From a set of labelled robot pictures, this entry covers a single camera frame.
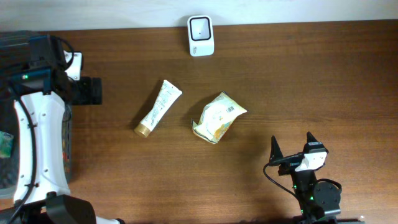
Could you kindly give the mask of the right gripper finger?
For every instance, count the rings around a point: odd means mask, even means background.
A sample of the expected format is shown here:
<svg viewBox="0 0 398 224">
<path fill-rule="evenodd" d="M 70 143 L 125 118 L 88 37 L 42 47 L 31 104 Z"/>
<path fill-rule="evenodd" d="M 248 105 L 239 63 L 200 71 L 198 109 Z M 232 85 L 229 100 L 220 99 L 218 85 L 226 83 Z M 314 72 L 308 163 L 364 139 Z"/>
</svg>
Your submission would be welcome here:
<svg viewBox="0 0 398 224">
<path fill-rule="evenodd" d="M 307 132 L 307 145 L 308 146 L 318 146 L 320 145 L 320 141 L 313 136 L 313 134 L 309 131 Z"/>
<path fill-rule="evenodd" d="M 275 136 L 271 137 L 271 152 L 269 158 L 269 165 L 270 166 L 277 166 L 280 164 L 280 160 L 283 159 L 284 156 L 282 151 L 280 150 L 279 144 L 276 140 Z"/>
</svg>

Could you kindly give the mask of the yellow white snack bag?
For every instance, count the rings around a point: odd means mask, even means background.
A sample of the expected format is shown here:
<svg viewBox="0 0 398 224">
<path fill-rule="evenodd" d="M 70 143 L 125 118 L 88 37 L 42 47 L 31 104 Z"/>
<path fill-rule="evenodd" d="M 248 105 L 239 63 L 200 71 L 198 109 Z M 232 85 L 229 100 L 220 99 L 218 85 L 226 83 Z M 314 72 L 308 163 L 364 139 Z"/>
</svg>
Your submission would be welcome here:
<svg viewBox="0 0 398 224">
<path fill-rule="evenodd" d="M 192 120 L 192 131 L 199 138 L 217 144 L 234 120 L 247 112 L 225 91 L 222 91 L 204 107 L 198 123 Z"/>
</svg>

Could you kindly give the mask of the white tube gold cap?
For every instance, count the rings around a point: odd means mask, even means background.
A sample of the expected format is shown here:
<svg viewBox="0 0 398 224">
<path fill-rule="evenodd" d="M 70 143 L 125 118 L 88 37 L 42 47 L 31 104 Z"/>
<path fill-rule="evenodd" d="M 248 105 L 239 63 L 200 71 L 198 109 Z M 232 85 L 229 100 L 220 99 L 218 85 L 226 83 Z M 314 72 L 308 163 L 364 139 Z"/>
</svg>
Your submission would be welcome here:
<svg viewBox="0 0 398 224">
<path fill-rule="evenodd" d="M 164 80 L 152 109 L 139 122 L 134 132 L 147 138 L 180 95 L 182 95 L 181 90 L 168 80 Z"/>
</svg>

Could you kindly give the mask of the green white tissue pack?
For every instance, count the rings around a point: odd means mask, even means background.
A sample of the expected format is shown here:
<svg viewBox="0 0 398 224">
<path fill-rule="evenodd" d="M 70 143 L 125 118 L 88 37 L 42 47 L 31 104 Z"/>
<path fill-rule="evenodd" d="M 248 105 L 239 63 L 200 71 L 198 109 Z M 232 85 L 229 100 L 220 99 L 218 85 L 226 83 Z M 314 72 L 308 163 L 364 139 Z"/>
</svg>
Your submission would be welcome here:
<svg viewBox="0 0 398 224">
<path fill-rule="evenodd" d="M 1 159 L 10 158 L 13 149 L 14 136 L 1 131 L 0 156 Z"/>
</svg>

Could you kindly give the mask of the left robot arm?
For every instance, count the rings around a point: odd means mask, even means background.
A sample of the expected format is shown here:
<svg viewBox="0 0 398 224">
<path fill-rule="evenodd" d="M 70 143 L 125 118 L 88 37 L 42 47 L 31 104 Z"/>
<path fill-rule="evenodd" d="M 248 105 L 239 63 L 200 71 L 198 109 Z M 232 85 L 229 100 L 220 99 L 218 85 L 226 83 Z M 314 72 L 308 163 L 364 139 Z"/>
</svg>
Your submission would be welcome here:
<svg viewBox="0 0 398 224">
<path fill-rule="evenodd" d="M 19 170 L 2 223 L 106 223 L 68 186 L 72 107 L 100 105 L 100 78 L 66 40 L 29 30 L 1 33 L 1 81 L 17 115 Z"/>
</svg>

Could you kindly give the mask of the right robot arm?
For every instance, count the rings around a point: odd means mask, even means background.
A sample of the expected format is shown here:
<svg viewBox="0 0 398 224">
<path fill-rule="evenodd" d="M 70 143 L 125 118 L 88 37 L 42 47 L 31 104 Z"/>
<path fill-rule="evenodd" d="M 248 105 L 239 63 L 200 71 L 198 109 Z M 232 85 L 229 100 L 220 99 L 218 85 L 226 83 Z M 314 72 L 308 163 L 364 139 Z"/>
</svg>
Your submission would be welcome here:
<svg viewBox="0 0 398 224">
<path fill-rule="evenodd" d="M 341 213 L 342 186 L 330 179 L 317 179 L 315 172 L 325 165 L 329 150 L 312 133 L 307 133 L 303 150 L 284 156 L 275 136 L 271 137 L 269 162 L 263 173 L 273 184 L 291 194 L 300 207 L 299 223 L 336 223 Z M 278 167 L 278 175 L 290 175 L 292 190 L 272 179 L 266 172 L 268 167 Z"/>
</svg>

